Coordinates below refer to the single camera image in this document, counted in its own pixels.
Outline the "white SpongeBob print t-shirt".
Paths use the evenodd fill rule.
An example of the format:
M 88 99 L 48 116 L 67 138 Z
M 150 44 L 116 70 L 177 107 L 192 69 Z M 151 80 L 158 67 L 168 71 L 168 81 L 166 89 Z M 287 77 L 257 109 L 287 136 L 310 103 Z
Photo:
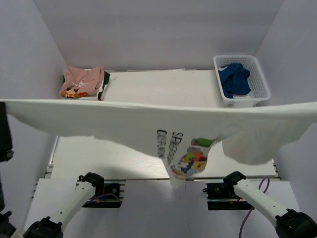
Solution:
M 160 158 L 173 185 L 202 172 L 218 143 L 238 163 L 260 165 L 317 120 L 315 102 L 237 109 L 90 100 L 2 102 L 9 115 L 35 129 L 63 137 L 95 137 Z

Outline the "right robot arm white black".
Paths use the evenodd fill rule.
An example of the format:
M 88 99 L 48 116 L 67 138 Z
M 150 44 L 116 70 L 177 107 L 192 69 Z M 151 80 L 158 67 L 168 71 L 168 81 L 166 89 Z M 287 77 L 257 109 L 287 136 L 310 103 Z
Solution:
M 316 222 L 303 212 L 287 208 L 269 196 L 235 171 L 224 179 L 224 193 L 231 198 L 236 196 L 246 200 L 258 210 L 275 228 L 280 238 L 315 238 L 317 236 Z

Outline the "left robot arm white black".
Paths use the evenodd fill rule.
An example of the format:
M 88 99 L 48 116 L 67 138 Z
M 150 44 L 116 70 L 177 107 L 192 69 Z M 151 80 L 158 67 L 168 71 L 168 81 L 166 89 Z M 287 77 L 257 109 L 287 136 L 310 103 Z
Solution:
M 0 104 L 0 161 L 7 162 L 13 157 L 12 138 L 7 119 L 5 103 Z M 94 197 L 99 198 L 104 194 L 104 178 L 89 172 L 79 177 L 79 184 L 67 202 L 51 216 L 34 222 L 24 234 L 21 234 L 9 222 L 11 212 L 0 215 L 0 236 L 2 238 L 61 238 L 67 225 L 81 209 L 81 207 Z

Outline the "folded pink t-shirt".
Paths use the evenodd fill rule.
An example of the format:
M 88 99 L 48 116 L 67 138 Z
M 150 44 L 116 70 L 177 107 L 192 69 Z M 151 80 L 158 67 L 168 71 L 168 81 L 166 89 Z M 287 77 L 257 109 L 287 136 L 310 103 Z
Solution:
M 95 95 L 104 80 L 105 71 L 102 66 L 84 70 L 68 66 L 64 72 L 64 83 L 60 89 L 63 97 L 79 98 Z

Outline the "folded white green t-shirt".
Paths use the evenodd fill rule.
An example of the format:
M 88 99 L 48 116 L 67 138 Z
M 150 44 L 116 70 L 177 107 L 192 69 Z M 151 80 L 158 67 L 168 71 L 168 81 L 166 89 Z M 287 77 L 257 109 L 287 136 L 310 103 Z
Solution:
M 67 88 L 66 91 L 62 91 L 61 96 L 66 99 L 84 99 L 84 100 L 97 100 L 102 101 L 105 96 L 106 88 L 110 81 L 110 74 L 104 71 L 104 78 L 100 85 L 100 88 L 95 95 L 89 95 L 88 93 L 78 93 L 77 90 Z

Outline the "blue crumpled t-shirt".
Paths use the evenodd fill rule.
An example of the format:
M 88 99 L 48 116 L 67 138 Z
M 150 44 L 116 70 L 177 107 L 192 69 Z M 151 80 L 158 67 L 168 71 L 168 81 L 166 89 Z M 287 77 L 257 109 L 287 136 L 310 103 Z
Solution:
M 218 68 L 218 74 L 222 91 L 226 98 L 233 98 L 233 95 L 245 96 L 251 92 L 248 84 L 250 71 L 240 63 L 231 63 Z

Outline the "white plastic basket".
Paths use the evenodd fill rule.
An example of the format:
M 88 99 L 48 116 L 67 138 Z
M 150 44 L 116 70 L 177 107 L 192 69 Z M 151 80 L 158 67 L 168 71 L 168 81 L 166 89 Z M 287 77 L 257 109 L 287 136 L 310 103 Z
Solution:
M 270 99 L 266 79 L 254 56 L 219 55 L 213 63 L 225 107 L 253 107 Z

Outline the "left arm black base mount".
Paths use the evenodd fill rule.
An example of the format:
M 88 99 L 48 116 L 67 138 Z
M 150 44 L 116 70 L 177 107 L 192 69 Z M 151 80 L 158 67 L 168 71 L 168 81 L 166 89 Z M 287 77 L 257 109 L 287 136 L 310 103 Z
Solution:
M 125 180 L 106 180 L 103 191 L 88 199 L 82 208 L 120 208 L 124 196 L 125 182 Z

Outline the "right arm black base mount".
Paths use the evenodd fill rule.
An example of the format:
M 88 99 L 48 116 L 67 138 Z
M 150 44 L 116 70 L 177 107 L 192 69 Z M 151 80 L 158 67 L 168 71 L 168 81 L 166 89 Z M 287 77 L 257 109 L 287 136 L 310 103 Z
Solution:
M 234 193 L 224 183 L 207 183 L 202 192 L 207 196 L 209 211 L 249 210 L 251 205 Z

